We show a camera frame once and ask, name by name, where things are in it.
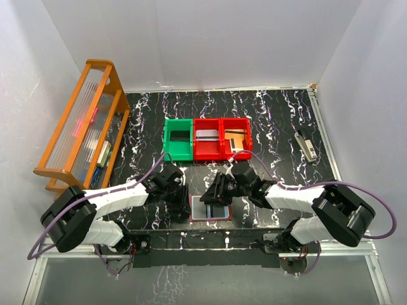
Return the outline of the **black credit card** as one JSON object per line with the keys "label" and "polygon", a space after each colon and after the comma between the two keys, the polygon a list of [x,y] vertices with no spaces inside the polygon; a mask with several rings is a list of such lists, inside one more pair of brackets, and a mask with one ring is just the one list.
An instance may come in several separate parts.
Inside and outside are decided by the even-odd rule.
{"label": "black credit card", "polygon": [[208,219],[225,219],[228,218],[228,207],[207,205]]}

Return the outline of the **red leather card holder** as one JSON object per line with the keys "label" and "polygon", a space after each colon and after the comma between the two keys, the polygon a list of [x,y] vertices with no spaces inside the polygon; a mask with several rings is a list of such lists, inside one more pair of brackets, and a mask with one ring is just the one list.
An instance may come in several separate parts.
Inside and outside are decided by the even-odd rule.
{"label": "red leather card holder", "polygon": [[221,206],[228,207],[228,218],[225,219],[208,219],[207,218],[207,205],[204,202],[200,201],[200,197],[197,195],[190,196],[190,221],[192,222],[203,222],[203,221],[224,221],[231,220],[232,211],[230,206]]}

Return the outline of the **orange patterned credit card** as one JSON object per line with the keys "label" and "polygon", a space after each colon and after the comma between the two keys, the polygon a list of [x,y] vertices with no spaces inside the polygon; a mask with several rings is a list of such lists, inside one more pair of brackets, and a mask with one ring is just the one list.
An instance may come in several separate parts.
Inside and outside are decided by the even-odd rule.
{"label": "orange patterned credit card", "polygon": [[229,139],[230,150],[232,153],[237,153],[244,150],[244,138],[232,137]]}

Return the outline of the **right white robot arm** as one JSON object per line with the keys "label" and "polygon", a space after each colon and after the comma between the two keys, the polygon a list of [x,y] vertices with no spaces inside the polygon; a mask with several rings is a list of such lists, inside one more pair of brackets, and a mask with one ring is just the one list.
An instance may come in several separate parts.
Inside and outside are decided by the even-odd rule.
{"label": "right white robot arm", "polygon": [[262,240],[265,247],[283,252],[297,251],[303,245],[321,240],[336,240],[356,247],[376,215],[347,186],[282,187],[274,180],[261,179],[245,161],[231,166],[229,173],[217,173],[200,201],[206,205],[228,206],[237,197],[246,197],[259,208],[311,214],[307,219],[292,220],[272,240]]}

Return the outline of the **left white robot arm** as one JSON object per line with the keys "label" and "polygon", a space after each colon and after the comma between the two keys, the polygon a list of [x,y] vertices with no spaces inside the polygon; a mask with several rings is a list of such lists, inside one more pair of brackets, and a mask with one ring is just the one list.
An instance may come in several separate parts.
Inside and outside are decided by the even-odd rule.
{"label": "left white robot arm", "polygon": [[128,208],[166,202],[168,210],[189,211],[188,185],[184,171],[169,163],[160,172],[150,172],[142,179],[98,190],[68,187],[40,222],[60,253],[78,245],[115,247],[125,237],[123,229],[113,220],[103,217]]}

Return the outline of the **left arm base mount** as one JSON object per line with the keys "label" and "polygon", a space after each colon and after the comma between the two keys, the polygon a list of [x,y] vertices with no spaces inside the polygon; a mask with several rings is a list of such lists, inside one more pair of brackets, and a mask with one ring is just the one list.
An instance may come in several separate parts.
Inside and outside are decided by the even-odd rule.
{"label": "left arm base mount", "polygon": [[[110,254],[128,255],[128,262],[119,270],[112,268],[109,261],[102,255],[102,248],[107,247]],[[136,255],[148,255],[151,252],[151,237],[145,234],[126,235],[115,246],[93,245],[95,254],[104,264],[107,271],[119,278],[125,269],[130,269],[134,266]]]}

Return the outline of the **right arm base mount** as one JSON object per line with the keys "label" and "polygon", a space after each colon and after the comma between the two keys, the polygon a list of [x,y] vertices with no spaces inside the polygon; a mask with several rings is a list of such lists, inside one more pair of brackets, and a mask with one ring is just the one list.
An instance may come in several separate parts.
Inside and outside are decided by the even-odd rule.
{"label": "right arm base mount", "polygon": [[307,255],[309,244],[301,244],[288,234],[264,234],[260,240],[256,240],[257,247],[265,254],[293,254],[292,257],[280,257],[280,267],[287,275],[301,276],[313,271],[321,257],[321,245],[317,245],[317,254],[314,262],[308,267]]}

